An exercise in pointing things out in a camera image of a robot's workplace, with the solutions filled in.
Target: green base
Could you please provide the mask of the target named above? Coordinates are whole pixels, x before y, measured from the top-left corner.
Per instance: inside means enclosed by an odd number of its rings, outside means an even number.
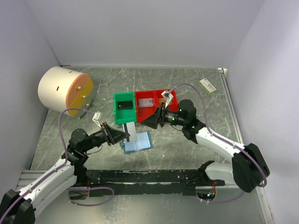
[[[121,101],[133,102],[133,108],[127,110],[118,110],[117,103]],[[137,122],[135,94],[134,92],[116,92],[114,94],[114,119],[117,125],[122,125],[128,122]]]

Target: floor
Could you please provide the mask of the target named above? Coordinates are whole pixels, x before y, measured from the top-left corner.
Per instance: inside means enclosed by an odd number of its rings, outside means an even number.
[[[211,96],[204,94],[210,126],[219,134],[232,140],[236,139],[232,117],[221,77],[216,69],[120,69],[120,68],[70,68],[89,74],[97,92],[90,110],[100,111],[100,122],[107,122],[114,128],[122,130],[114,122],[115,92],[143,91],[172,88],[180,83],[193,83],[207,78],[217,89]],[[191,99],[197,108],[199,119],[204,122],[201,101],[197,93],[188,86],[176,90],[178,101]],[[58,132],[59,113],[49,111],[43,131],[32,161],[31,170],[47,170],[64,153]],[[76,128],[83,128],[91,134],[98,131],[90,115],[77,120],[63,117],[62,130],[65,141]],[[118,144],[103,146],[101,152],[90,156],[86,162],[88,169],[195,169],[208,160],[219,163],[224,158],[207,147],[196,145],[185,139],[183,134],[169,125],[157,130],[136,125],[137,132],[150,131],[153,149],[132,154],[124,154]]]

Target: cylindrical container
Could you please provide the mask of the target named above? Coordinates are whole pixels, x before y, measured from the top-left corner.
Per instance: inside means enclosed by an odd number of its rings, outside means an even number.
[[[73,107],[87,109],[93,96],[93,81],[88,74],[61,67],[48,70],[38,85],[42,104],[58,112]],[[84,112],[70,110],[65,114],[80,117]]]

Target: purple cable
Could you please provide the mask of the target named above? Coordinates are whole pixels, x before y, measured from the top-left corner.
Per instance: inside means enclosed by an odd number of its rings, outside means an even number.
[[[66,111],[69,111],[69,110],[78,110],[78,111],[85,111],[87,113],[91,113],[91,114],[94,114],[94,112],[92,111],[89,111],[89,110],[85,110],[85,109],[81,109],[81,108],[68,108],[68,109],[65,109],[64,111],[61,112],[61,114],[59,115],[59,118],[58,118],[58,126],[59,126],[59,131],[60,131],[60,138],[61,138],[61,141],[62,141],[62,144],[64,146],[64,151],[65,151],[65,162],[60,165],[59,167],[57,167],[56,169],[50,171],[47,175],[45,175],[42,179],[40,179],[35,185],[33,185],[31,187],[30,190],[27,190],[24,194],[22,194],[18,199],[15,200],[14,203],[11,204],[11,206],[6,210],[6,212],[3,214],[3,216],[1,217],[0,219],[0,224],[3,223],[5,217],[8,215],[8,213],[11,211],[11,209],[13,209],[13,207],[23,198],[25,197],[26,195],[28,195],[31,191],[33,191],[35,188],[37,188],[37,186],[39,186],[44,180],[46,180],[49,176],[51,176],[53,173],[55,173],[56,171],[58,171],[59,169],[61,169],[62,167],[65,166],[65,164],[67,163],[67,159],[68,159],[68,156],[67,156],[67,147],[66,147],[66,144],[64,142],[64,137],[62,135],[62,130],[61,130],[61,117],[62,115],[66,112]]]
[[[222,138],[221,136],[219,135],[216,135],[212,132],[212,130],[210,129],[210,125],[209,125],[209,121],[208,121],[208,118],[207,118],[207,114],[206,114],[206,105],[205,105],[205,101],[203,99],[203,96],[201,95],[200,91],[193,85],[193,84],[189,84],[189,83],[182,83],[182,84],[179,84],[179,85],[176,85],[174,86],[171,90],[169,90],[168,92],[172,92],[174,89],[176,89],[177,87],[181,86],[181,85],[188,85],[190,87],[192,87],[199,95],[200,97],[200,100],[202,102],[202,107],[203,107],[203,111],[204,111],[204,118],[205,118],[205,122],[206,122],[206,128],[207,130],[209,131],[209,133],[211,135],[213,135],[214,137],[218,138],[219,140],[229,144],[230,146],[233,146],[235,148],[237,148],[238,150],[240,150],[245,156],[247,156],[252,162],[253,164],[256,166],[256,168],[258,169],[258,171],[261,173],[262,177],[263,177],[263,181],[264,183],[263,184],[260,184],[258,185],[259,187],[265,187],[267,185],[267,179],[266,179],[266,175],[265,173],[263,172],[262,168],[259,166],[259,164],[252,158],[252,156],[250,156],[244,149],[242,149],[241,147],[239,146],[234,146],[233,143],[231,143],[230,141]],[[221,203],[228,203],[228,202],[232,202],[234,200],[237,200],[239,199],[240,197],[242,197],[244,194],[244,192],[242,192],[238,197],[236,198],[233,198],[233,199],[230,199],[230,200],[227,200],[227,201],[222,201],[222,202],[209,202],[209,203],[217,203],[217,204],[221,204]]]
[[[96,187],[96,188],[68,188],[68,190],[102,190],[102,189],[107,189],[107,190],[110,190],[112,192],[112,195],[110,198],[108,198],[107,200],[103,201],[103,202],[100,202],[98,204],[80,204],[80,203],[76,203],[74,201],[71,200],[71,192],[69,191],[69,200],[72,204],[75,204],[75,205],[79,205],[79,206],[85,206],[85,207],[93,207],[93,206],[98,206],[98,205],[102,205],[102,204],[105,204],[109,201],[111,201],[111,199],[113,198],[115,192],[112,188],[110,187]]]

